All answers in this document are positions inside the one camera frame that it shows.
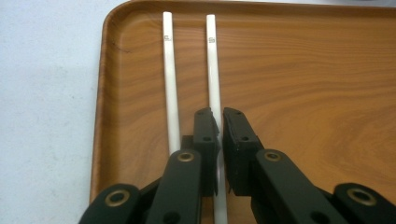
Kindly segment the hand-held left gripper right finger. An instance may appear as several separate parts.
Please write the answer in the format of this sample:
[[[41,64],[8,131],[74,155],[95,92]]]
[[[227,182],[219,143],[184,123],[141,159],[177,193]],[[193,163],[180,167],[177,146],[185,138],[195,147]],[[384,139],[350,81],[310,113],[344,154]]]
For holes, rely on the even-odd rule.
[[[250,196],[249,165],[257,151],[263,149],[262,143],[243,112],[225,107],[223,120],[222,142],[230,188],[237,196]]]

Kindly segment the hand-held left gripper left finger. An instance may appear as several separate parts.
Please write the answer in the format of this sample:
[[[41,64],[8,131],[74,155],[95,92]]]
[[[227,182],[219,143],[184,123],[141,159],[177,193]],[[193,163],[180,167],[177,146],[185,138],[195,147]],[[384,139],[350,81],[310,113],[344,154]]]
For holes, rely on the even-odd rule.
[[[217,158],[219,154],[219,129],[210,107],[194,114],[193,149],[202,159],[201,185],[204,197],[218,193]]]

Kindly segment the brown wooden tray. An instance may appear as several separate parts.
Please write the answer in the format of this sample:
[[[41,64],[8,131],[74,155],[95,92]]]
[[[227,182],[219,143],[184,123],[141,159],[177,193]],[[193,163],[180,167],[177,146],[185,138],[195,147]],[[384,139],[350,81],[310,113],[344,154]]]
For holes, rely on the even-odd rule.
[[[396,203],[396,8],[196,0],[129,0],[107,15],[92,194],[163,173],[164,12],[182,134],[208,104],[205,19],[214,15],[222,105],[316,186],[359,183]]]

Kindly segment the white chopstick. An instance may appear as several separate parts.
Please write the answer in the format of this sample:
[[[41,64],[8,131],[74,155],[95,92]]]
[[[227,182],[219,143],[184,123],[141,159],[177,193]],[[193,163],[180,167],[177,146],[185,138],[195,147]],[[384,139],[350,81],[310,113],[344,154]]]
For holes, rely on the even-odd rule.
[[[169,153],[180,149],[173,14],[163,13],[163,62]]]
[[[206,46],[207,46],[207,65],[208,65],[208,90],[209,105],[213,112],[216,125],[221,131],[221,104],[219,86],[219,63],[217,48],[217,28],[216,16],[209,14],[206,16]],[[218,135],[219,153],[217,155],[217,181],[218,193],[214,198],[214,220],[215,224],[228,224],[226,184],[224,172],[224,159],[222,151],[222,136]]]

